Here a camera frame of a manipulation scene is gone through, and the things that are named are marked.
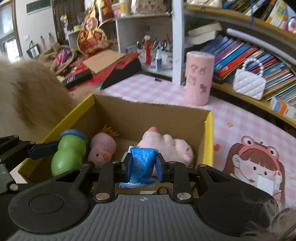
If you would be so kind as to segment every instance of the orange beak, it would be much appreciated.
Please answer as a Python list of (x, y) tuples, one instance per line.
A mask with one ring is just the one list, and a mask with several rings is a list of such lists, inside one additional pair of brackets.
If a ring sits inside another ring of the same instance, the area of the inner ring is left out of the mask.
[(103, 155), (103, 159), (106, 161), (106, 160), (109, 159), (109, 156), (108, 156), (107, 154), (104, 154), (104, 155)]

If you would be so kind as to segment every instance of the gray ribbed panel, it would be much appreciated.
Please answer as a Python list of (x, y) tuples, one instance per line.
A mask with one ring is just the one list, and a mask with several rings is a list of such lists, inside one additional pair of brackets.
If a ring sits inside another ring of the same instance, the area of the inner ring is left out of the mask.
[(81, 224), (63, 233), (15, 233), (9, 241), (246, 241), (220, 234), (205, 225), (188, 204), (168, 195), (119, 195), (97, 204)]

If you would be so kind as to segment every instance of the blue wrapper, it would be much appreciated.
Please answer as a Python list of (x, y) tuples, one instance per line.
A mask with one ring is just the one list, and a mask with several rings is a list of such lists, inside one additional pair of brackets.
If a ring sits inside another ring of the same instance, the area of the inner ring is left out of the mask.
[(151, 176), (158, 150), (134, 147), (130, 151), (133, 156), (131, 179), (128, 183), (120, 183), (119, 186), (136, 188), (154, 184), (156, 180)]

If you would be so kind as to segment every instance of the red heart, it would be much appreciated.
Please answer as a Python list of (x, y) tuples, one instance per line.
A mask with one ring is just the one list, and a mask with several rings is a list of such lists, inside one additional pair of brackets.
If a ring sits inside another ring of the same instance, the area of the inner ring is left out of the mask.
[(219, 151), (219, 150), (220, 150), (220, 145), (219, 144), (214, 145), (214, 151)]

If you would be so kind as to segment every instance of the pink plush toy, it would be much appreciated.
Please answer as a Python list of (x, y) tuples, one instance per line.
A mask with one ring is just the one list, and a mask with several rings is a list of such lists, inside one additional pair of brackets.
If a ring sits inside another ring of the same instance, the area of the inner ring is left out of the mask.
[(169, 134), (162, 136), (156, 127), (151, 127), (146, 131), (137, 146), (158, 149), (165, 161), (182, 162), (187, 167), (193, 160), (193, 151), (186, 141), (173, 139)]
[(91, 151), (88, 160), (92, 161), (96, 167), (102, 167), (106, 162), (111, 161), (116, 150), (114, 136), (118, 135), (110, 127), (106, 128), (105, 125), (101, 132), (91, 140)]

